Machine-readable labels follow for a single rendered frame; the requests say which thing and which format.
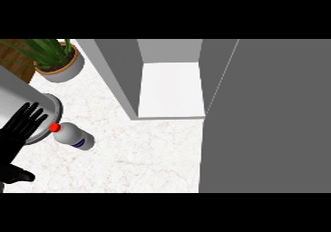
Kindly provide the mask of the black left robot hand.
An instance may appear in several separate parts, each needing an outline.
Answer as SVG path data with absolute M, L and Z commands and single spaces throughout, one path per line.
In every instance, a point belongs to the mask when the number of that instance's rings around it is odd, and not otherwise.
M 27 102 L 10 116 L 0 129 L 0 181 L 12 184 L 18 181 L 31 182 L 36 175 L 10 164 L 22 146 L 49 115 L 37 108 L 39 103 Z

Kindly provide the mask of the clear red-capped water bottle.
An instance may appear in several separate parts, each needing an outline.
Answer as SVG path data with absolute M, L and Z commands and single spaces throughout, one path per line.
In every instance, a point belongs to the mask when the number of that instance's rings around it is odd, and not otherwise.
M 93 147 L 93 135 L 71 122 L 52 123 L 49 130 L 59 143 L 80 150 L 89 150 Z

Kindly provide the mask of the grey open cabinet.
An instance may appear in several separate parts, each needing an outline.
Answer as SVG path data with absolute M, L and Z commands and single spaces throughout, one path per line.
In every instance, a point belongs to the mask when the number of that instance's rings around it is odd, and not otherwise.
M 207 116 L 236 39 L 78 39 L 77 43 L 133 121 Z

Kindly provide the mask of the dark grey cabinet door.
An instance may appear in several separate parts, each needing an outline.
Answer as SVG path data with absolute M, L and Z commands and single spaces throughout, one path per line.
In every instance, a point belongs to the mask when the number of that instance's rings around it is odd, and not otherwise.
M 238 42 L 201 155 L 201 192 L 331 192 L 331 40 Z

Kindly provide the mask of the grey cylindrical appliance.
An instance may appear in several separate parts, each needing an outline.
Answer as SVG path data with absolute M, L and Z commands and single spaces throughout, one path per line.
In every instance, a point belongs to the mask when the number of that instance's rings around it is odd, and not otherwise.
M 49 126 L 61 120 L 64 106 L 52 94 L 40 93 L 0 65 L 0 128 L 27 102 L 37 102 L 43 112 L 49 115 L 25 142 L 27 145 L 31 145 L 50 135 Z

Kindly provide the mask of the green potted plant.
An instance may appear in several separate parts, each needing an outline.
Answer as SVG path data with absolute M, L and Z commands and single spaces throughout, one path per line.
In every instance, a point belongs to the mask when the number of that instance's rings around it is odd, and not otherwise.
M 0 58 L 2 62 L 33 67 L 43 78 L 55 83 L 70 81 L 80 74 L 84 58 L 68 39 L 62 42 L 56 39 L 19 39 L 18 42 L 22 47 L 0 39 L 0 44 L 21 53 L 31 62 Z

